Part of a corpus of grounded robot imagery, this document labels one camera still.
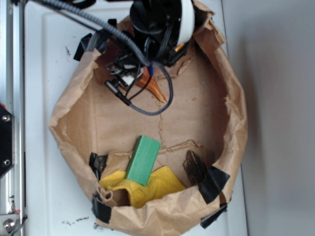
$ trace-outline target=yellow cloth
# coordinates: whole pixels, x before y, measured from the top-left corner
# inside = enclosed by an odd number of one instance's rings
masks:
[[[185,189],[168,166],[152,172],[146,186],[125,179],[125,175],[126,171],[115,171],[101,179],[99,184],[106,190],[127,190],[130,204],[135,208],[143,207],[147,201]]]

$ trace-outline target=wire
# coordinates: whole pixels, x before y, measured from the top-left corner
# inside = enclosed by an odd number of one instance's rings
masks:
[[[12,232],[12,234],[11,234],[12,236],[14,236],[15,233],[17,233],[18,231],[21,230],[21,228],[23,227],[24,222],[25,222],[25,220],[26,220],[27,218],[28,218],[27,215],[23,217],[22,222],[21,222],[21,224],[19,225],[19,227],[18,227],[15,231]]]
[[[147,88],[148,84],[150,83],[151,79],[152,79],[152,76],[149,77],[149,79],[146,82],[146,84],[144,85],[144,87],[141,90],[139,90],[135,95],[131,96],[131,98],[129,100],[131,100],[134,97],[138,96],[143,90],[145,90]]]
[[[157,55],[154,57],[154,59],[159,59],[161,56],[163,56],[164,52],[165,52],[165,49],[166,49],[166,46],[167,46],[167,43],[168,43],[168,40],[172,34],[172,30],[173,30],[173,27],[174,27],[174,23],[170,24],[166,31],[165,31],[165,34],[164,34],[164,37],[163,37],[163,40],[162,40],[162,43],[159,47],[159,50],[158,50],[158,53]]]
[[[110,32],[111,34],[116,35],[118,39],[120,39],[123,43],[129,46],[129,48],[135,53],[139,61],[145,65],[145,66],[151,66],[151,62],[146,59],[146,57],[143,55],[142,51],[138,48],[138,46],[130,39],[127,35],[125,35],[123,32],[116,29],[114,26],[110,25],[109,23],[95,17],[94,15],[91,15],[85,11],[80,10],[79,8],[69,5],[65,2],[58,1],[58,0],[33,0],[36,2],[43,3],[45,5],[52,6],[56,9],[63,9],[69,12],[72,12],[80,17],[83,17],[91,22],[94,22],[97,25],[102,26],[106,31]]]
[[[156,115],[159,115],[161,114],[162,112],[164,112],[172,103],[173,101],[173,83],[172,83],[172,79],[170,77],[170,75],[168,74],[168,72],[166,71],[166,69],[164,68],[164,66],[157,62],[157,61],[154,61],[152,63],[152,66],[153,67],[158,67],[161,69],[161,71],[164,73],[164,75],[166,76],[166,79],[167,79],[167,82],[168,82],[168,87],[169,87],[169,99],[167,101],[167,103],[165,104],[164,107],[162,107],[160,110],[156,111],[156,112],[147,112],[147,111],[144,111],[138,107],[136,107],[135,105],[133,105],[132,103],[130,104],[130,107],[133,108],[134,110],[142,113],[142,114],[145,114],[147,116],[156,116]]]
[[[123,32],[119,31],[118,29],[116,29],[114,26],[108,24],[107,22],[85,12],[80,10],[79,8],[69,5],[65,2],[59,1],[59,0],[32,0],[32,1],[36,1],[39,3],[42,3],[43,5],[48,5],[50,7],[53,7],[57,10],[66,10],[69,11],[73,14],[76,14],[82,18],[85,18],[91,22],[94,22],[97,25],[100,25],[101,27],[103,27],[106,31],[108,31],[109,33],[115,35],[119,40],[121,40],[124,44],[126,44],[136,55],[136,57],[139,59],[140,63],[144,66],[151,66],[151,67],[159,67],[161,69],[161,71],[163,72],[163,74],[166,76],[168,85],[169,85],[169,99],[166,103],[166,105],[164,107],[162,107],[159,111],[156,112],[147,112],[144,111],[136,106],[134,106],[132,103],[130,103],[130,107],[133,108],[134,110],[143,113],[145,115],[148,116],[156,116],[161,114],[163,111],[165,111],[172,103],[173,100],[173,84],[172,84],[172,79],[170,77],[170,75],[168,74],[168,72],[166,71],[166,69],[164,68],[164,66],[157,62],[157,61],[150,61],[149,59],[147,59],[142,51],[139,49],[139,47],[133,42],[133,40],[131,38],[129,38],[127,35],[125,35]]]
[[[128,88],[126,94],[125,94],[125,97],[126,97],[126,98],[127,98],[128,93],[130,92],[131,88],[132,88],[132,87],[134,86],[134,84],[136,83],[136,80],[137,80],[137,77],[138,77],[138,75],[139,75],[139,72],[140,72],[140,64],[138,65],[138,71],[137,71],[136,75],[134,76],[134,80],[132,81],[131,85],[129,86],[129,88]]]

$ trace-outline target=black tape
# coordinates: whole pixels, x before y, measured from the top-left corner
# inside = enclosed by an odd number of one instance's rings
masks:
[[[100,177],[106,167],[107,157],[107,155],[98,156],[96,153],[93,152],[90,155],[89,166],[96,175],[98,181],[100,181]]]
[[[109,220],[112,214],[112,208],[102,203],[97,197],[98,193],[93,195],[92,199],[92,212],[97,219],[109,224]]]
[[[207,170],[204,180],[198,184],[199,191],[207,204],[217,198],[229,178],[230,175],[213,166]]]
[[[81,38],[79,46],[77,48],[77,51],[74,54],[73,59],[75,59],[77,61],[81,60],[81,58],[82,58],[82,56],[83,56],[83,54],[84,54],[84,52],[85,52],[85,50],[89,44],[91,37],[92,37],[92,34],[89,33],[89,34],[85,35],[83,38]]]
[[[201,219],[201,223],[200,223],[201,227],[206,229],[209,225],[211,225],[213,222],[215,222],[223,212],[226,212],[226,211],[227,211],[227,204],[220,205],[219,210],[217,210],[213,214]]]

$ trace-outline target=green block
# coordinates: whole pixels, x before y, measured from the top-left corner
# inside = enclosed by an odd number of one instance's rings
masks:
[[[161,143],[140,136],[129,163],[126,178],[147,185]]]

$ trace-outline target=bolt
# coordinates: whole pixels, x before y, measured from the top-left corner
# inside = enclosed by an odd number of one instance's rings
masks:
[[[11,162],[10,162],[9,160],[5,160],[5,161],[4,161],[4,164],[5,164],[6,166],[10,165],[10,163],[11,163]]]
[[[15,222],[12,219],[7,219],[6,221],[4,221],[3,223],[3,227],[5,228],[5,230],[10,231],[14,228],[15,226]]]
[[[9,121],[11,121],[11,116],[10,116],[10,115],[4,115],[4,116],[2,117],[2,120],[3,120],[4,122],[9,122]]]

